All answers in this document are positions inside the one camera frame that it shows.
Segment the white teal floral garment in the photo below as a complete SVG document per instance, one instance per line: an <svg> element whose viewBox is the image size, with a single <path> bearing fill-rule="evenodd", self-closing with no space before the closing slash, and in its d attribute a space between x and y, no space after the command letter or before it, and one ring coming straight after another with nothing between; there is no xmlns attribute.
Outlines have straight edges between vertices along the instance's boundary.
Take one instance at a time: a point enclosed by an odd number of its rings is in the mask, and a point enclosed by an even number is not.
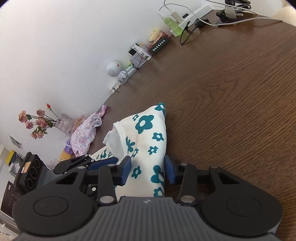
<svg viewBox="0 0 296 241"><path fill-rule="evenodd" d="M124 186L116 186L117 198L164 197L167 148L166 107L158 103L113 124L104 146L92 154L95 160L130 156L132 167Z"/></svg>

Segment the pink floral baby garment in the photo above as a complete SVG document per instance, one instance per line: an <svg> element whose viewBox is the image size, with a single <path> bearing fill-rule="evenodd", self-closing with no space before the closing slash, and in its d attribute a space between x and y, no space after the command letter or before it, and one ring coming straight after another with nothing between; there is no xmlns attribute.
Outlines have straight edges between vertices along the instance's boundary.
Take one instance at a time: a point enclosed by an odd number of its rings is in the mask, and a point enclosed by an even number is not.
<svg viewBox="0 0 296 241"><path fill-rule="evenodd" d="M96 136L96 128L102 125L102 118L108 108L109 106L102 105L99 112L90 114L71 135L70 145L76 157L88 153L90 144L94 141Z"/></svg>

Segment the purple tissue packet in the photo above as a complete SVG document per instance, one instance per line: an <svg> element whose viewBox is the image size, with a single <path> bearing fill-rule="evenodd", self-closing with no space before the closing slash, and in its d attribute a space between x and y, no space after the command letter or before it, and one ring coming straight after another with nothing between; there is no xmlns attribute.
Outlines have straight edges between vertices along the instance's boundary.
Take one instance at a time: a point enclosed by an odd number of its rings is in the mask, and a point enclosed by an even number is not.
<svg viewBox="0 0 296 241"><path fill-rule="evenodd" d="M68 153L69 155L72 155L73 154L72 146L71 146L71 143L70 143L70 138L67 139L67 141L66 141L66 145L65 145L64 151L66 153Z"/></svg>

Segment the vase with dried roses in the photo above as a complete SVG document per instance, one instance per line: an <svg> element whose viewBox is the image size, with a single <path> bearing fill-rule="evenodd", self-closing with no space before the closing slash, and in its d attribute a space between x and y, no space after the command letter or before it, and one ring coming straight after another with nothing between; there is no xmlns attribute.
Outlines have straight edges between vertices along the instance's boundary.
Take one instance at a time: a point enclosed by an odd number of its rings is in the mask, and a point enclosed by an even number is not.
<svg viewBox="0 0 296 241"><path fill-rule="evenodd" d="M48 111L54 115L55 119L46 114L45 110L38 109L35 115L28 114L22 110L18 114L18 121L23 123L28 130L32 130L30 137L33 139L43 138L48 134L48 129L57 128L62 133L62 137L70 137L72 134L73 119L64 114L58 116L53 112L49 104L46 104Z"/></svg>

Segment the small green white box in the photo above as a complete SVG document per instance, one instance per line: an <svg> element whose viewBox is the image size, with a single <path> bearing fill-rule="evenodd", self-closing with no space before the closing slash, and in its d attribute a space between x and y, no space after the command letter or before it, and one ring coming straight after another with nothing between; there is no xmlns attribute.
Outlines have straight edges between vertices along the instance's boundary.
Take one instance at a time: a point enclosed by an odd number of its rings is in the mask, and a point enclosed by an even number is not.
<svg viewBox="0 0 296 241"><path fill-rule="evenodd" d="M130 63L126 68L125 68L125 71L126 71L126 75L128 77L131 77L136 71L137 71L137 68L132 64Z"/></svg>

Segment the grey patterned tin box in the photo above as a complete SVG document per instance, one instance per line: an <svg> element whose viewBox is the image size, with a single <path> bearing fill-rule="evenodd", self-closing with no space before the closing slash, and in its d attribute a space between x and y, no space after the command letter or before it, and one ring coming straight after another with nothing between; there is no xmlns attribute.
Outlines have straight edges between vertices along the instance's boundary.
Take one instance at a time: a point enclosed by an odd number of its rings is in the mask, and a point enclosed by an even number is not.
<svg viewBox="0 0 296 241"><path fill-rule="evenodd" d="M135 51L135 54L130 58L130 62L135 68L141 68L141 66L152 58L151 54L145 49L132 49Z"/></svg>

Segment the black tissue box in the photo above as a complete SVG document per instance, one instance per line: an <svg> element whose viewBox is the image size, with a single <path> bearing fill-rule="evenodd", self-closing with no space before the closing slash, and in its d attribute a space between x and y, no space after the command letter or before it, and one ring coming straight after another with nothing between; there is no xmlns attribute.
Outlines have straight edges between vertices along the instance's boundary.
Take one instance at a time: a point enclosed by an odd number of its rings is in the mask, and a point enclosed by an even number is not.
<svg viewBox="0 0 296 241"><path fill-rule="evenodd" d="M148 52L152 56L154 56L159 51L161 51L161 49L163 49L170 41L170 37L168 37L167 35L163 35L153 45L150 45L150 47L148 48Z"/></svg>

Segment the green spray bottle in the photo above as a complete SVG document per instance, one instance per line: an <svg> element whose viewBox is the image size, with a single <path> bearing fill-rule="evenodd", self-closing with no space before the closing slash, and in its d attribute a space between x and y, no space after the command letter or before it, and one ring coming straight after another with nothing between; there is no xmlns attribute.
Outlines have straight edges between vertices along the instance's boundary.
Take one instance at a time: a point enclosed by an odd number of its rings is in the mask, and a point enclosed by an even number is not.
<svg viewBox="0 0 296 241"><path fill-rule="evenodd" d="M164 23L175 33L176 36L182 35L182 28L169 16L165 16L161 12L158 12L158 15L162 18Z"/></svg>

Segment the white power strip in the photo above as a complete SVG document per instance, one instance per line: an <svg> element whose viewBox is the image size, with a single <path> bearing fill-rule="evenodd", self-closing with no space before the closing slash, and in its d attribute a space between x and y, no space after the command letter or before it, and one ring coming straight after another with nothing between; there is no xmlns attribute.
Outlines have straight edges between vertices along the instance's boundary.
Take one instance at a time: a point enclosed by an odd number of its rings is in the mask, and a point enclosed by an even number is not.
<svg viewBox="0 0 296 241"><path fill-rule="evenodd" d="M170 9L170 16L182 30L187 23L189 27L193 26L197 18L205 17L214 9L207 1L166 1L165 5L165 9Z"/></svg>

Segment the phone on black stand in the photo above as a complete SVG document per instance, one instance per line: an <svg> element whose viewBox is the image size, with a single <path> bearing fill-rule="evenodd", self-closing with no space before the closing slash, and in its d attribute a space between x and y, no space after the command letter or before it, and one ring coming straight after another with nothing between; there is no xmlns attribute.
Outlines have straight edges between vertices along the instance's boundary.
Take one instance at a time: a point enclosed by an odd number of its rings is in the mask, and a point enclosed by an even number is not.
<svg viewBox="0 0 296 241"><path fill-rule="evenodd" d="M251 10L251 2L247 0L225 1L225 9L216 12L216 16L222 21L236 20L237 16L243 16L243 11Z"/></svg>

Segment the cream cloth bag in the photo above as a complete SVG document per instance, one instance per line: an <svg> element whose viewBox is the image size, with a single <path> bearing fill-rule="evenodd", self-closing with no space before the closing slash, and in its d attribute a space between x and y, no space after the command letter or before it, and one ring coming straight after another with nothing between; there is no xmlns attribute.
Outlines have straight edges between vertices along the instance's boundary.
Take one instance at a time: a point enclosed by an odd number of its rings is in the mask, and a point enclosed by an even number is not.
<svg viewBox="0 0 296 241"><path fill-rule="evenodd" d="M296 25L296 10L293 6L285 6L279 9L276 13L272 15L272 18L280 19L291 25Z"/></svg>

